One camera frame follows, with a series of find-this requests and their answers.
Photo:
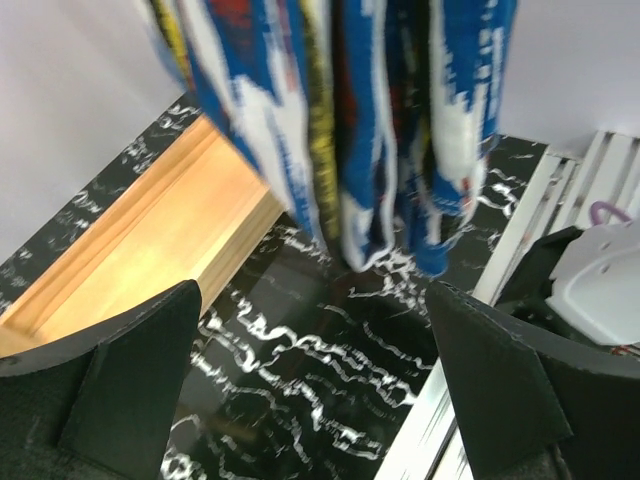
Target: wooden panel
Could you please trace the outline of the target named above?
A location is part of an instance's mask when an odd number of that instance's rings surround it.
[[[49,342],[190,278],[206,308],[281,212],[233,147],[199,119],[0,324]]]

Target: purple cable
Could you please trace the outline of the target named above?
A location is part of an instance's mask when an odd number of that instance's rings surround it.
[[[606,210],[611,215],[618,217],[622,222],[630,222],[632,220],[627,212],[620,210],[615,205],[611,205],[608,202],[597,201],[593,202],[593,205],[589,208],[589,216],[591,217],[591,223],[593,225],[602,225],[603,220],[600,218],[601,210]]]

